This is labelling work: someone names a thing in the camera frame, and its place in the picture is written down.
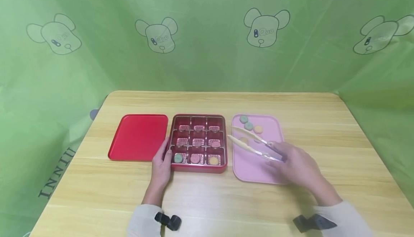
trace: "wrist strap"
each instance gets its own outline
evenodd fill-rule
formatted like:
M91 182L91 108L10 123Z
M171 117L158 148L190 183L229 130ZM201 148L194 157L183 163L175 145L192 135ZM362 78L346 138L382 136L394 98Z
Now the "wrist strap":
M314 214L308 219L306 219L303 215L300 215L293 220L293 223L301 233L307 232L311 229L326 230L337 226L332 221L329 221L325 217L318 214Z
M168 227L171 231L177 231L181 225L181 218L177 215L171 216L171 219L168 215L164 215L161 212L158 212L154 218L157 222L160 222L162 225Z

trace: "food tongs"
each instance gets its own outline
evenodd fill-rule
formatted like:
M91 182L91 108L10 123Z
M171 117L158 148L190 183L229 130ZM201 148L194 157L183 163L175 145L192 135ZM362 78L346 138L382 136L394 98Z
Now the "food tongs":
M263 140L262 138L260 138L259 136L257 136L256 134L251 133L250 131L247 131L244 128L240 128L237 126L232 126L232 128L239 132L244 134L245 136L247 136L250 139L255 140L258 143L264 144L266 145L266 147L268 147L269 149L271 149L273 152L277 153L278 155L280 155L282 158L281 160L275 157L270 156L268 153L265 152L259 152L258 150L255 150L253 148L251 148L250 146L248 146L247 144L245 144L244 142L240 141L239 139L235 138L234 136L231 135L227 135L227 137L234 142L237 146L239 146L240 148L242 148L243 150L246 150L248 152L252 152L255 153L257 155L260 155L264 158L267 158L269 160L273 160L273 161L280 161L281 163L286 161L286 157L285 155L283 155L281 152L279 152L276 148L272 147L272 145L270 145L267 141Z

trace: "green backdrop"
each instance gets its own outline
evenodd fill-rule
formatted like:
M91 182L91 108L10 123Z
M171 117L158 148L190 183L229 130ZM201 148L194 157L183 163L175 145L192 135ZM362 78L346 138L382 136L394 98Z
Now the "green backdrop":
M0 0L0 236L31 231L114 90L334 92L414 204L413 2Z

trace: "purple object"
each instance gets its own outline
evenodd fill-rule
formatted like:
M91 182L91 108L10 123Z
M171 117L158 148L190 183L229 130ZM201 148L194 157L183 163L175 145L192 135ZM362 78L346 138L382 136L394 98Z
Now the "purple object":
M244 127L240 122L240 116L235 115L232 119L232 125L237 127ZM276 118L269 115L247 115L249 122L255 126L261 126L263 133L260 135L265 141L283 142L283 135L280 129L279 122ZM237 131L232 132L232 136L237 139L245 137L242 133ZM249 141L249 145L259 152L265 152L272 157L280 159L281 156L270 150L264 144L254 141ZM234 175L241 181L258 182L267 184L287 184L289 183L283 176L278 174L277 169L266 164L268 159L260 157L254 153L247 152L237 145L233 144L233 172Z
M92 120L95 120L95 117L96 117L96 115L98 114L98 112L99 112L99 109L92 109L92 110L89 112L89 117L90 117Z

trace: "white sleeve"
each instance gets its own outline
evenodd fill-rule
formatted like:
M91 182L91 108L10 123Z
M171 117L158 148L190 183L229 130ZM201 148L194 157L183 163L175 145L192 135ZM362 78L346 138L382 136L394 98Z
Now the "white sleeve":
M337 225L335 228L322 230L323 237L373 236L367 223L365 223L357 210L346 201L328 207L315 206L314 209L318 215Z
M161 223L155 215L162 212L156 205L139 205L132 213L127 227L127 237L160 237Z

